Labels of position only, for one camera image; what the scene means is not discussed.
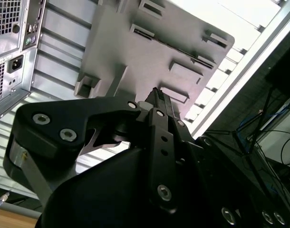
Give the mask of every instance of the metal plate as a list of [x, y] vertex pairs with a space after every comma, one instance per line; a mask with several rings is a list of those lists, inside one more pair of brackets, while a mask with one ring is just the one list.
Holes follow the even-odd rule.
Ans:
[[45, 0], [29, 0], [26, 27], [23, 31], [22, 49], [37, 45], [40, 36], [40, 27], [44, 16]]
[[88, 40], [77, 81], [85, 74], [101, 79], [91, 97], [119, 95], [119, 90], [138, 102], [152, 88], [163, 87], [172, 91], [174, 109], [182, 118], [234, 43], [229, 34], [177, 6], [150, 0], [130, 1], [121, 13], [97, 6]]
[[0, 0], [0, 57], [19, 47], [21, 33], [14, 33], [13, 27], [22, 28], [25, 3], [26, 0]]

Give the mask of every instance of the black cable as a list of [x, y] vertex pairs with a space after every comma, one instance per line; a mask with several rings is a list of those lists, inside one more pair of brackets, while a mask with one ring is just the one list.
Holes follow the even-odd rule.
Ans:
[[13, 199], [13, 200], [8, 200], [7, 203], [18, 206], [21, 203], [25, 202], [27, 199], [28, 199], [27, 197], [15, 199], [15, 200]]
[[269, 94], [268, 94], [267, 99], [265, 101], [265, 104], [264, 104], [264, 107], [263, 107], [263, 110], [262, 110], [262, 114], [261, 114], [260, 119], [259, 119], [259, 123], [257, 124], [257, 127], [256, 127], [255, 132], [254, 132], [253, 141], [251, 143], [251, 147], [249, 149], [249, 153], [252, 153], [252, 151], [254, 149], [254, 146], [255, 146], [255, 142], [256, 142], [256, 140], [257, 140], [257, 138], [259, 136], [260, 128], [261, 128], [263, 119], [264, 119], [264, 117], [265, 117], [265, 115], [267, 113], [269, 102], [270, 102], [270, 98], [271, 98], [271, 95], [273, 93], [273, 90], [274, 90], [273, 87], [269, 90]]
[[255, 115], [254, 117], [252, 117], [250, 120], [248, 120], [247, 122], [245, 122], [242, 126], [238, 127], [236, 129], [236, 132], [240, 132], [242, 131], [244, 128], [248, 127], [249, 125], [251, 125], [253, 122], [255, 122], [257, 120], [257, 118], [259, 116], [261, 116], [262, 112], [258, 113], [257, 115]]
[[212, 135], [210, 135], [209, 133], [205, 132], [204, 134], [206, 134], [209, 138], [211, 138], [213, 141], [219, 143], [220, 145], [224, 146], [225, 148], [229, 149], [230, 151], [234, 152], [235, 154], [241, 156], [241, 153], [237, 150], [235, 150], [234, 148], [232, 148], [231, 146], [225, 144], [224, 142], [220, 141], [219, 139], [213, 137]]
[[[257, 143], [259, 149], [261, 150], [262, 155], [264, 156], [264, 159], [265, 159], [266, 163], [268, 164], [269, 168], [273, 171], [273, 168], [271, 167], [270, 163], [268, 162], [268, 159], [267, 159], [267, 157], [265, 156], [265, 153], [263, 152], [263, 150], [261, 149], [259, 143], [258, 143], [257, 141], [256, 141], [256, 143]], [[285, 200], [287, 201], [288, 206], [289, 206], [289, 208], [290, 208], [290, 201], [289, 201], [289, 199], [288, 199], [288, 197], [287, 197], [287, 193], [286, 193], [285, 190], [284, 190], [284, 185], [283, 185], [283, 183], [281, 182], [281, 180], [276, 176], [275, 173], [272, 172], [272, 173], [273, 173], [273, 175], [272, 175], [272, 174], [268, 173], [267, 171], [265, 171], [265, 172], [266, 172], [268, 175], [270, 175], [272, 178], [274, 178], [274, 179], [276, 179], [276, 180], [278, 181], [278, 183], [280, 184], [280, 186], [281, 186], [281, 188], [282, 188], [283, 196], [284, 196]]]
[[221, 135], [230, 135], [232, 132], [230, 132], [230, 131], [223, 131], [223, 130], [206, 130], [205, 133], [209, 133], [209, 134], [221, 134]]
[[290, 138], [289, 138], [289, 139], [284, 143], [284, 145], [282, 146], [281, 152], [280, 152], [280, 160], [281, 160], [281, 163], [284, 164], [284, 165], [290, 165], [290, 163], [289, 163], [289, 164], [285, 164], [285, 163], [283, 162], [283, 158], [282, 158], [282, 155], [283, 155], [283, 149], [284, 149], [284, 147], [286, 146], [286, 144], [287, 144], [289, 141], [290, 141]]
[[281, 133], [290, 134], [290, 132], [281, 131], [281, 130], [265, 130], [265, 131], [260, 131], [260, 132], [281, 132]]
[[251, 169], [252, 173], [254, 174], [258, 184], [260, 185], [260, 188], [262, 189], [264, 195], [272, 200], [272, 195], [271, 193], [269, 192], [267, 186], [265, 185], [263, 179], [261, 178], [261, 176], [259, 175], [258, 173], [258, 170], [256, 170], [256, 167], [254, 166], [252, 160], [251, 160], [251, 153], [248, 153], [246, 151], [246, 149], [244, 148], [242, 142], [240, 141], [239, 137], [238, 137], [238, 133], [234, 132], [233, 134], [233, 138], [235, 139], [235, 141], [237, 142], [238, 144], [238, 147], [239, 149], [242, 151], [243, 155], [244, 155], [244, 158], [245, 158], [245, 161], [247, 162], [249, 168]]
[[33, 210], [37, 210], [38, 208], [41, 208], [41, 207], [42, 207], [42, 205], [40, 205], [40, 206], [34, 208]]
[[285, 98], [285, 99], [279, 99], [280, 96], [282, 96], [282, 94], [279, 94], [277, 97], [271, 96], [271, 98], [273, 98], [276, 101], [283, 101], [283, 102], [285, 102], [287, 100], [287, 98]]
[[288, 104], [288, 105], [287, 105], [287, 106], [286, 106], [282, 111], [280, 111], [280, 112], [278, 113], [277, 116], [280, 116], [280, 113], [283, 114], [283, 112], [284, 112], [285, 110], [288, 110], [288, 109], [290, 109], [290, 103], [289, 103], [289, 104]]

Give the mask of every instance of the blue cable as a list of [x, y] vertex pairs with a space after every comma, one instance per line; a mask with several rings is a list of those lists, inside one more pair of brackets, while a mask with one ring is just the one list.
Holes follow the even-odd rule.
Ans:
[[274, 189], [272, 185], [270, 185], [270, 184], [266, 183], [266, 184], [265, 184], [265, 186], [266, 186], [268, 189], [270, 189], [272, 192], [274, 192], [274, 193], [276, 193], [276, 194], [278, 195], [278, 192], [277, 192], [277, 190], [276, 190], [276, 189]]
[[[288, 107], [289, 107], [289, 104], [288, 104], [287, 106], [285, 106], [285, 107], [283, 108], [283, 110], [281, 110], [280, 112], [275, 113], [275, 114], [270, 114], [270, 115], [268, 115], [268, 117], [273, 117], [273, 116], [275, 116], [275, 115], [282, 115], [282, 114], [284, 114], [284, 113], [287, 111]], [[252, 119], [252, 118], [254, 118], [254, 117], [255, 117], [255, 115], [253, 115], [253, 116], [251, 116], [251, 117], [247, 117], [247, 118], [245, 118], [245, 119], [240, 123], [240, 125], [239, 125], [239, 127], [238, 127], [238, 130], [240, 130], [240, 128], [244, 125], [245, 122], [248, 122], [250, 119]], [[238, 138], [240, 139], [241, 142], [244, 143], [244, 148], [245, 148], [246, 152], [248, 153], [248, 152], [249, 152], [249, 148], [248, 148], [248, 145], [247, 145], [247, 141], [241, 137], [240, 131], [238, 131]]]

